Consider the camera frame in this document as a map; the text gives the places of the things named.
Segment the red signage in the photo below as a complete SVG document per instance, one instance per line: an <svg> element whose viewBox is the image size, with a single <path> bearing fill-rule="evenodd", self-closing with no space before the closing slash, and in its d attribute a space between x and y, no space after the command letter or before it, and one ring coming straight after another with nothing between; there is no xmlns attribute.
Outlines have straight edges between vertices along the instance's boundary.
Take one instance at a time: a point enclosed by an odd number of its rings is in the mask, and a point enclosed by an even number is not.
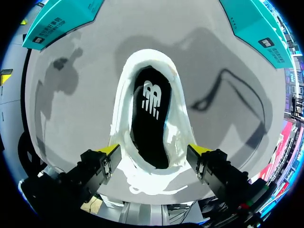
<svg viewBox="0 0 304 228"><path fill-rule="evenodd" d="M275 197L281 196L286 191L288 185L289 185L289 183L286 182L285 185L283 186L283 188L279 191L279 193Z"/></svg>

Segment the cable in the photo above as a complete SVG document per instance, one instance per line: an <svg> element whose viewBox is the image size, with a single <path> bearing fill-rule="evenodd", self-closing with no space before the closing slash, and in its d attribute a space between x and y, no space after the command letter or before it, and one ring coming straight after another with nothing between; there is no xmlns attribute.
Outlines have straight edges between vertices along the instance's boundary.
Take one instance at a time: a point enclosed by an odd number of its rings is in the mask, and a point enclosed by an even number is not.
<svg viewBox="0 0 304 228"><path fill-rule="evenodd" d="M177 220L179 220L183 215L185 215L185 213L186 213L186 211L184 211L183 213L181 213L181 214L178 214L178 215L181 215L179 218L177 218L176 220L174 220L173 222L176 222Z"/></svg>
<svg viewBox="0 0 304 228"><path fill-rule="evenodd" d="M182 219L182 221L180 222L180 224L181 224L181 223L185 220L185 218L188 216L188 214L189 214L189 212L190 212L192 206L194 205L194 203L196 203L196 201L194 201L194 202L191 204L191 206L189 207L189 209L188 209L188 211L187 211L187 215L186 215L186 213L184 214L184 218Z"/></svg>
<svg viewBox="0 0 304 228"><path fill-rule="evenodd" d="M179 216L179 215L181 215L181 214L183 214L183 213L185 213L187 210L184 210L183 212L181 212L180 214L178 214L178 215L176 215L176 216L174 216L174 217L172 217L171 219L174 219L175 217L177 217L177 216Z"/></svg>
<svg viewBox="0 0 304 228"><path fill-rule="evenodd" d="M90 209L89 209L89 213L91 213L91 206L92 206L92 204L95 203L95 201L96 201L97 199L98 199L98 198L96 198L96 199L91 203Z"/></svg>

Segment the shoe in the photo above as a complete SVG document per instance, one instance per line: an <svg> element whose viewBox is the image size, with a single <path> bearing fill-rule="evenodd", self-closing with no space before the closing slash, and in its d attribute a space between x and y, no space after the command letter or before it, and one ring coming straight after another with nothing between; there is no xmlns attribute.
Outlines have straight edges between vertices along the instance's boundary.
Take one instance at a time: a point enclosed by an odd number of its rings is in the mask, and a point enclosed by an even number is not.
<svg viewBox="0 0 304 228"><path fill-rule="evenodd" d="M146 172L168 175L185 167L187 146L196 143L177 69L164 53L144 49L127 59L109 144L120 144L122 159Z"/></svg>

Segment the black mechanical part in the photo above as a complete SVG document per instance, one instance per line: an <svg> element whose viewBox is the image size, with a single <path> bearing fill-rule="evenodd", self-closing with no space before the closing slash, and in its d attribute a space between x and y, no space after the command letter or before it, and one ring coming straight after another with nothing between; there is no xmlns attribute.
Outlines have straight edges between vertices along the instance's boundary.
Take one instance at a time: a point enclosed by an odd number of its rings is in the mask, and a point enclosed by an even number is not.
<svg viewBox="0 0 304 228"><path fill-rule="evenodd" d="M120 153L117 146L111 153ZM33 209L42 217L64 219L74 218L84 202L89 202L100 185L106 180L104 162L109 163L106 153L88 150L81 161L68 173L60 173L56 179L47 174L33 176L21 184L22 191Z"/></svg>

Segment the white shoe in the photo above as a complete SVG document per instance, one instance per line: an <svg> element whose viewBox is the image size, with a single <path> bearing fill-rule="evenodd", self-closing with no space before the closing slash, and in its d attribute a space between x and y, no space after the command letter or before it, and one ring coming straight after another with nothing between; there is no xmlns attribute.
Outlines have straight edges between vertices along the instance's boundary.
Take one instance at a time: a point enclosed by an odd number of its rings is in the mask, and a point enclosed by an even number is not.
<svg viewBox="0 0 304 228"><path fill-rule="evenodd" d="M109 144L121 146L118 168L134 188L147 194L163 191L190 168L187 146L196 143L180 77L162 52L144 49L127 59L116 92ZM158 190L151 192L152 185Z"/></svg>

